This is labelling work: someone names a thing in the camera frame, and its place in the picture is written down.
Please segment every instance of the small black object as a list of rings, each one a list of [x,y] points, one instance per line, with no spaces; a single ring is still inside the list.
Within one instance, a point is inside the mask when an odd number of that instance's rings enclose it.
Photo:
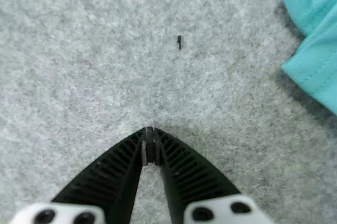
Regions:
[[[146,152],[142,153],[144,142]],[[129,223],[144,154],[147,162],[162,170],[172,224],[183,223],[189,203],[240,193],[190,146],[158,128],[146,127],[93,161],[53,202],[98,206],[106,223]]]
[[[74,220],[74,224],[93,224],[94,222],[95,216],[91,212],[84,212]]]
[[[235,202],[231,205],[234,213],[248,213],[251,211],[250,207],[241,202]]]
[[[205,207],[197,207],[192,212],[192,217],[195,221],[207,221],[214,218],[211,210]]]
[[[178,36],[179,50],[181,50],[181,36]]]
[[[55,212],[52,209],[46,209],[40,212],[34,219],[34,224],[51,223],[55,217]]]

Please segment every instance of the gray carpet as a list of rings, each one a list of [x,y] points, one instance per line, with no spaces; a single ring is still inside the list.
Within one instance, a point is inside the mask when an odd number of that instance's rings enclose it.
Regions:
[[[144,126],[277,223],[335,222],[337,118],[280,70],[302,39],[281,0],[0,0],[0,223]],[[132,223],[170,223],[154,166]]]

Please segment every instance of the teal cloth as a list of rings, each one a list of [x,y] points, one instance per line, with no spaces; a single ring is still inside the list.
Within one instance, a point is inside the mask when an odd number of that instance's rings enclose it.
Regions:
[[[284,0],[307,36],[282,69],[309,95],[337,114],[337,0]]]

